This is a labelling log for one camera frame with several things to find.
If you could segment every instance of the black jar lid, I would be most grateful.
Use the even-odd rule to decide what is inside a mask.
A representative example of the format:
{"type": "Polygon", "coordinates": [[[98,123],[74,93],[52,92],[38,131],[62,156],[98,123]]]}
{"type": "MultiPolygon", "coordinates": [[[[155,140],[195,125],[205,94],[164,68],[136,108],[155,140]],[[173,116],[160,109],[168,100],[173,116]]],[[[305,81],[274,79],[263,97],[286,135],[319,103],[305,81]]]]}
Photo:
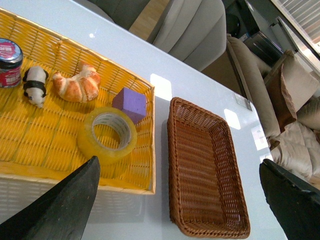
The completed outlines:
{"type": "Polygon", "coordinates": [[[15,42],[0,38],[0,69],[14,69],[23,61],[23,52],[15,42]]]}

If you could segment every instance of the tray rim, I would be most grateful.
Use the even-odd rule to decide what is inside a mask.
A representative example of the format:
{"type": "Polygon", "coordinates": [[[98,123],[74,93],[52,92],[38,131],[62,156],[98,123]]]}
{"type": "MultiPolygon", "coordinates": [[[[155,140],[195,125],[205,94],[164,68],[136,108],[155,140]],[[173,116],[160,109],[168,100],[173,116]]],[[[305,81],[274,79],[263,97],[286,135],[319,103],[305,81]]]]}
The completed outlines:
{"type": "MultiPolygon", "coordinates": [[[[217,114],[214,114],[213,112],[210,112],[202,107],[199,107],[197,105],[195,105],[194,103],[192,102],[189,102],[183,98],[180,98],[180,97],[173,97],[172,100],[170,101],[170,110],[169,110],[169,118],[168,118],[168,122],[167,122],[167,126],[168,126],[168,145],[169,145],[169,151],[168,151],[168,160],[169,160],[169,168],[175,168],[175,172],[178,172],[177,170],[177,157],[175,156],[174,152],[176,151],[176,144],[175,144],[175,133],[176,133],[176,130],[177,130],[177,127],[175,126],[177,120],[176,120],[176,112],[174,111],[174,106],[176,103],[179,103],[179,104],[187,104],[187,105],[190,105],[192,107],[195,107],[197,108],[198,110],[201,110],[202,113],[204,114],[208,114],[210,116],[216,116],[218,117],[219,119],[221,119],[222,122],[224,122],[228,127],[228,123],[226,122],[226,120],[224,120],[221,116],[218,116],[217,114]]],[[[229,128],[229,131],[227,131],[227,134],[231,137],[232,139],[232,135],[231,135],[231,131],[230,131],[230,128],[229,128]]],[[[190,237],[197,237],[197,238],[233,238],[233,239],[245,239],[245,238],[248,238],[249,235],[250,235],[250,232],[251,232],[251,225],[250,225],[250,219],[249,219],[249,213],[248,213],[248,207],[247,207],[247,204],[246,204],[246,201],[245,201],[245,194],[244,194],[244,190],[243,190],[243,187],[242,187],[242,181],[241,181],[241,176],[240,176],[240,172],[239,172],[239,167],[238,167],[238,163],[237,163],[237,158],[236,158],[236,153],[235,153],[235,149],[234,149],[234,143],[233,141],[231,141],[230,145],[232,146],[232,155],[234,155],[234,161],[232,164],[235,164],[235,167],[236,167],[236,170],[238,172],[237,174],[237,179],[236,179],[236,185],[239,187],[239,193],[240,193],[240,201],[242,203],[242,208],[244,210],[244,219],[245,219],[245,222],[247,222],[247,229],[245,231],[244,234],[242,235],[237,235],[237,236],[233,236],[233,234],[218,234],[218,233],[215,233],[215,234],[212,234],[212,233],[205,233],[204,230],[199,230],[198,233],[193,233],[190,229],[188,229],[186,226],[185,226],[185,221],[183,219],[183,216],[181,215],[181,207],[179,204],[175,205],[173,203],[173,200],[172,200],[172,196],[173,195],[177,195],[178,197],[178,200],[174,200],[175,202],[177,203],[180,203],[181,202],[181,191],[178,191],[178,188],[177,189],[173,189],[173,187],[171,185],[173,184],[170,184],[170,176],[172,174],[171,177],[173,177],[173,173],[171,173],[173,170],[169,170],[169,207],[170,207],[170,219],[173,223],[175,223],[178,228],[181,230],[181,232],[183,232],[184,234],[186,234],[187,236],[190,236],[190,237]],[[174,215],[174,214],[171,214],[172,212],[172,207],[176,207],[177,210],[175,212],[177,212],[178,214],[177,215],[174,215]]]]}
{"type": "MultiPolygon", "coordinates": [[[[134,76],[136,79],[138,79],[139,81],[141,81],[143,84],[145,84],[147,87],[150,88],[151,93],[152,93],[152,99],[150,99],[150,101],[152,101],[153,104],[153,111],[152,111],[152,143],[150,145],[150,147],[152,147],[152,166],[150,166],[150,168],[152,169],[152,176],[150,178],[150,180],[152,180],[151,182],[151,186],[149,189],[130,189],[130,188],[122,188],[122,187],[113,187],[113,186],[107,186],[107,185],[99,185],[98,186],[98,190],[104,190],[104,191],[114,191],[114,192],[125,192],[125,193],[131,193],[131,194],[139,194],[139,195],[154,195],[156,194],[156,148],[155,148],[155,112],[156,112],[156,106],[155,106],[155,87],[148,82],[146,79],[142,78],[141,76],[139,76],[138,74],[134,73],[133,71],[129,70],[128,68],[114,62],[113,60],[101,55],[100,53],[89,49],[88,47],[68,38],[65,37],[55,31],[52,31],[42,25],[39,25],[31,20],[28,20],[24,17],[21,17],[19,15],[16,15],[13,12],[10,12],[2,7],[0,7],[0,13],[5,14],[9,17],[12,17],[14,19],[14,21],[22,21],[23,23],[30,25],[32,27],[37,28],[40,31],[43,31],[49,35],[52,35],[58,39],[60,39],[61,42],[67,42],[69,44],[72,44],[78,48],[80,48],[82,51],[87,52],[91,55],[96,56],[100,61],[102,62],[109,62],[112,65],[115,65],[116,67],[123,69],[125,72],[127,72],[128,74],[134,76]]],[[[15,175],[15,174],[6,174],[6,173],[1,173],[0,172],[0,179],[10,179],[10,180],[22,180],[22,181],[27,181],[27,182],[39,182],[39,183],[47,183],[47,184],[57,184],[59,182],[59,180],[55,180],[52,178],[37,178],[37,177],[32,177],[32,176],[25,176],[25,175],[15,175]]]]}

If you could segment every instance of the chair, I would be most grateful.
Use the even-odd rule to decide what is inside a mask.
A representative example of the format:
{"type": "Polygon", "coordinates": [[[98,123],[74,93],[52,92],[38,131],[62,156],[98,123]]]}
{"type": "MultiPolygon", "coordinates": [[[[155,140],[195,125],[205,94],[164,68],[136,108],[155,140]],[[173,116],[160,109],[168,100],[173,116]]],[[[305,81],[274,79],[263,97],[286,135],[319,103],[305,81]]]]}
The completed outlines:
{"type": "Polygon", "coordinates": [[[221,0],[170,0],[147,42],[202,71],[226,50],[221,0]]]}
{"type": "Polygon", "coordinates": [[[266,202],[288,240],[319,240],[320,191],[269,159],[259,173],[266,202]]]}
{"type": "Polygon", "coordinates": [[[85,8],[129,30],[150,0],[74,0],[85,8]]]}

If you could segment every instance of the wooden floor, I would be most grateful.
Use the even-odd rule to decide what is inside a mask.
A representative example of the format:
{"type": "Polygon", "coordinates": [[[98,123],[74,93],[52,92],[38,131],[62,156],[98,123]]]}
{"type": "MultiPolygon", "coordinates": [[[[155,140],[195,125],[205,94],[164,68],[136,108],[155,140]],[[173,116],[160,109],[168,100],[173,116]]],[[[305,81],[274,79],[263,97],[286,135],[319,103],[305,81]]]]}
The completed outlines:
{"type": "Polygon", "coordinates": [[[129,31],[143,40],[147,40],[169,0],[150,0],[133,23],[129,31]]]}

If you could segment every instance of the glossy table surface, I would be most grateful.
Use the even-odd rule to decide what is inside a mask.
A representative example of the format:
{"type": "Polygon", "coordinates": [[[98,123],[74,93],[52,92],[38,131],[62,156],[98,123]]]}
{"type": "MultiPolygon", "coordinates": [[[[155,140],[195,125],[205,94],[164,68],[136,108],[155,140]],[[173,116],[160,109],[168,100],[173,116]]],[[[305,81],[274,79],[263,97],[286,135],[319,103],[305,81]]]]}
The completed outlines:
{"type": "MultiPolygon", "coordinates": [[[[260,184],[259,164],[270,151],[252,104],[248,109],[241,96],[71,0],[0,0],[0,8],[62,34],[155,85],[156,193],[98,191],[83,240],[189,239],[169,218],[167,119],[172,97],[229,123],[251,225],[248,239],[286,239],[260,184]]],[[[51,187],[0,179],[0,223],[51,187]]]]}

